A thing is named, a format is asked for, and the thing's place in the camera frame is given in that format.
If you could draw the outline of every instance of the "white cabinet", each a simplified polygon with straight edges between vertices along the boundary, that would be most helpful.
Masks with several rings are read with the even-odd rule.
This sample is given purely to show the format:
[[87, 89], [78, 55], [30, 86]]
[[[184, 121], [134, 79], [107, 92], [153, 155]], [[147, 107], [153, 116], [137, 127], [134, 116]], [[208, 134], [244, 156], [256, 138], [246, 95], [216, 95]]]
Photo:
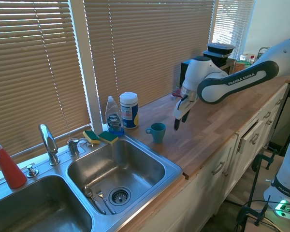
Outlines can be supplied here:
[[199, 232], [267, 142], [285, 91], [282, 87], [204, 164], [197, 176], [141, 232]]
[[250, 163], [253, 161], [257, 154], [260, 135], [264, 128], [264, 121], [257, 121], [249, 131], [241, 138], [238, 153], [242, 158], [240, 158], [241, 164], [239, 166], [239, 173], [237, 180], [241, 178]]
[[219, 171], [202, 189], [197, 189], [186, 218], [186, 232], [198, 232], [213, 215], [218, 191], [221, 187]]
[[260, 140], [258, 143], [257, 151], [259, 151], [262, 147], [264, 147], [269, 142], [269, 133], [274, 124], [273, 122], [277, 115], [278, 109], [279, 109], [279, 106], [276, 106], [272, 111], [268, 111], [268, 114], [267, 114], [268, 116], [266, 115], [264, 117], [263, 121], [265, 124], [262, 130], [262, 133], [260, 135]]
[[236, 136], [232, 137], [204, 164], [191, 180], [170, 202], [163, 207], [141, 232], [197, 232], [216, 209], [221, 196], [222, 173], [228, 168]]

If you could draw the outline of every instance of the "utensil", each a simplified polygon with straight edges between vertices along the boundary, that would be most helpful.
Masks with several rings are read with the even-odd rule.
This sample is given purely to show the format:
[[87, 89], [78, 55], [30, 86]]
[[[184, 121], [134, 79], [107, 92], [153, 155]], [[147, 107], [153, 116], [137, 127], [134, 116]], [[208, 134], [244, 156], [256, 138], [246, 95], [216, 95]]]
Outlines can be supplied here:
[[111, 205], [109, 204], [108, 200], [106, 200], [104, 197], [103, 197], [103, 192], [101, 191], [101, 189], [98, 189], [96, 191], [97, 195], [99, 197], [101, 197], [104, 201], [104, 204], [106, 205], [106, 207], [111, 211], [112, 214], [116, 214], [115, 210], [111, 207]]
[[150, 128], [146, 129], [146, 133], [153, 136], [154, 143], [161, 144], [165, 134], [165, 128], [163, 123], [156, 122]]
[[87, 198], [91, 198], [93, 203], [95, 204], [95, 206], [99, 209], [99, 211], [102, 213], [102, 214], [106, 214], [106, 211], [102, 209], [101, 205], [99, 204], [99, 202], [97, 202], [94, 198], [93, 198], [93, 193], [92, 193], [92, 190], [85, 186], [84, 189], [83, 189], [83, 193], [84, 195], [87, 197]]

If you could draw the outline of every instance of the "fork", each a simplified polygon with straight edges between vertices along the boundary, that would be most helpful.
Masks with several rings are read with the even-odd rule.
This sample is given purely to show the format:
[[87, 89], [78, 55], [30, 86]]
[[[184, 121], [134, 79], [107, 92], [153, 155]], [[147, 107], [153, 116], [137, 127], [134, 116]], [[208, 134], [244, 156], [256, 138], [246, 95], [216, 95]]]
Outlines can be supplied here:
[[96, 191], [96, 193], [97, 193], [97, 195], [98, 195], [99, 197], [101, 197], [101, 198], [103, 199], [104, 204], [105, 204], [106, 207], [109, 209], [109, 211], [110, 211], [112, 214], [116, 214], [115, 210], [111, 207], [111, 205], [110, 205], [110, 203], [108, 202], [108, 200], [105, 199], [105, 198], [103, 197], [103, 192], [101, 191], [100, 188], [98, 188], [98, 190]]

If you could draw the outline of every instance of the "spoon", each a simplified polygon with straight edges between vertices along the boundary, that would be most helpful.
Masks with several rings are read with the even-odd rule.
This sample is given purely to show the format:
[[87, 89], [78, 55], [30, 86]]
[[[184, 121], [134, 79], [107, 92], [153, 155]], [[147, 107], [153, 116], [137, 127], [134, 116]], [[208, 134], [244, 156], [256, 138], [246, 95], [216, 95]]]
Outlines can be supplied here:
[[102, 209], [101, 205], [99, 204], [99, 202], [97, 202], [92, 196], [93, 196], [93, 193], [92, 193], [92, 190], [90, 188], [88, 188], [87, 186], [84, 187], [83, 189], [83, 193], [84, 195], [87, 197], [87, 198], [91, 198], [94, 205], [99, 209], [99, 211], [102, 213], [102, 214], [106, 214], [106, 211]]

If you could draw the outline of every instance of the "dish soap bottle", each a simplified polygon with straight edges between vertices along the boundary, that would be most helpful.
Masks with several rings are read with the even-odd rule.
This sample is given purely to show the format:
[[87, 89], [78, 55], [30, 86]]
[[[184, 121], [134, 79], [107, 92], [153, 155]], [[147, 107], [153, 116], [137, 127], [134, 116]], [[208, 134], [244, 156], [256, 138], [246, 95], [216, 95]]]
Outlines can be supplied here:
[[107, 99], [105, 121], [107, 123], [109, 132], [117, 136], [121, 136], [124, 134], [123, 123], [119, 113], [119, 107], [112, 96], [109, 96]]
[[1, 145], [0, 168], [10, 189], [18, 188], [27, 181], [26, 176]]

